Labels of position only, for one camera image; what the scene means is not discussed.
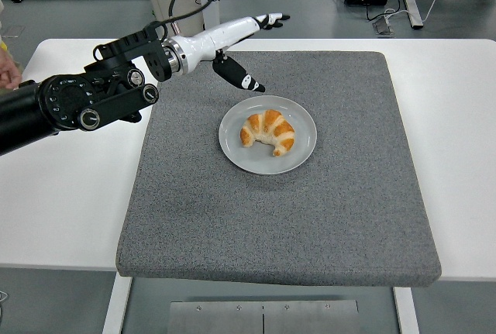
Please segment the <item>white black-fingered robot hand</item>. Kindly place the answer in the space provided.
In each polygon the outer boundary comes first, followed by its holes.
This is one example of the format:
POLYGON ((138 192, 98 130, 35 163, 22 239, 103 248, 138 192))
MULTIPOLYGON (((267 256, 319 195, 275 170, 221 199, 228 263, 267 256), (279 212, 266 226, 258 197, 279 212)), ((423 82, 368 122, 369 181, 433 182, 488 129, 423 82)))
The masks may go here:
POLYGON ((189 74, 202 61, 210 61, 213 71, 232 86, 264 92, 265 87, 226 55, 226 51, 261 30, 282 27, 288 19, 289 15, 279 12, 248 16, 206 29, 193 37, 174 36, 168 40, 168 46, 176 53, 181 74, 189 74))

